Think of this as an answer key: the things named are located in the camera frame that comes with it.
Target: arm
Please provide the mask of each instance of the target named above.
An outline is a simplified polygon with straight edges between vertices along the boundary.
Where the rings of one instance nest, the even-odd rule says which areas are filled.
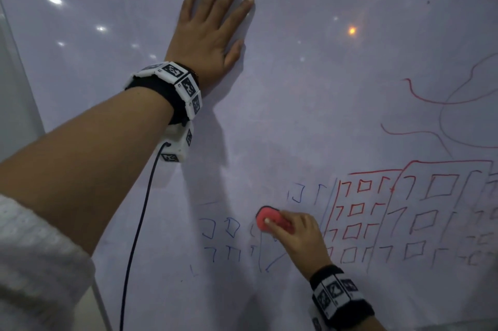
[[[240,57],[224,51],[252,7],[244,0],[221,25],[233,0],[184,0],[165,60],[189,66],[201,90]],[[173,115],[156,92],[132,88],[89,109],[0,164],[0,193],[14,198],[91,254]]]
[[[280,214],[292,223],[294,234],[289,234],[268,218],[265,220],[265,223],[268,225],[273,236],[282,243],[285,251],[289,254],[290,259],[296,265],[296,268],[307,281],[311,282],[312,289],[314,289],[324,278],[329,277],[327,269],[333,268],[330,267],[333,265],[332,260],[327,252],[327,247],[325,246],[322,234],[320,233],[318,223],[313,216],[307,213],[292,213],[282,210]],[[358,302],[364,303],[364,300],[352,301],[347,304],[347,306],[353,305],[353,302],[354,306],[357,306]],[[368,313],[360,312],[359,314],[367,315]],[[349,318],[350,315],[351,313],[348,315],[348,319],[350,320],[349,323],[355,322],[354,318]],[[385,331],[385,328],[375,316],[368,316],[356,326],[343,329],[350,331]]]

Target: cable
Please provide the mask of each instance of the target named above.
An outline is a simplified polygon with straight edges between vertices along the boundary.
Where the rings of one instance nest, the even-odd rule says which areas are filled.
[[[126,268],[126,275],[124,277],[123,296],[121,298],[120,331],[123,331],[123,326],[124,326],[124,322],[125,322],[126,293],[127,293],[127,289],[128,289],[129,271],[130,271],[130,268],[132,267],[133,255],[135,253],[136,243],[139,240],[140,229],[142,227],[143,217],[146,214],[147,202],[149,201],[150,186],[153,183],[154,172],[155,172],[155,168],[157,166],[157,161],[159,160],[159,157],[161,156],[162,149],[166,146],[166,144],[167,144],[167,142],[162,144],[162,146],[160,147],[159,152],[157,153],[155,160],[154,160],[153,169],[150,171],[149,184],[147,185],[146,198],[143,202],[142,214],[140,215],[139,225],[136,228],[135,239],[133,240],[132,250],[129,253],[128,266]]]

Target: red eraser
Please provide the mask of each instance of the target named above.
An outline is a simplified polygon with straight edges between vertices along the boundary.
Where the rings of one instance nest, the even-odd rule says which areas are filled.
[[[294,227],[292,226],[292,223],[282,217],[278,209],[265,205],[258,210],[258,213],[256,213],[256,224],[258,225],[259,230],[269,233],[270,229],[265,223],[265,218],[269,218],[289,234],[294,234]]]

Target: whiteboard surface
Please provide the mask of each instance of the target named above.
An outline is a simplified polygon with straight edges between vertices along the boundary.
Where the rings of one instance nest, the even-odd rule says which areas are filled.
[[[161,59],[182,2],[2,1],[46,130]],[[314,215],[388,328],[496,315],[496,15],[498,0],[256,0],[188,161],[155,172],[125,329],[310,329],[262,205]],[[115,329],[151,163],[94,254]]]

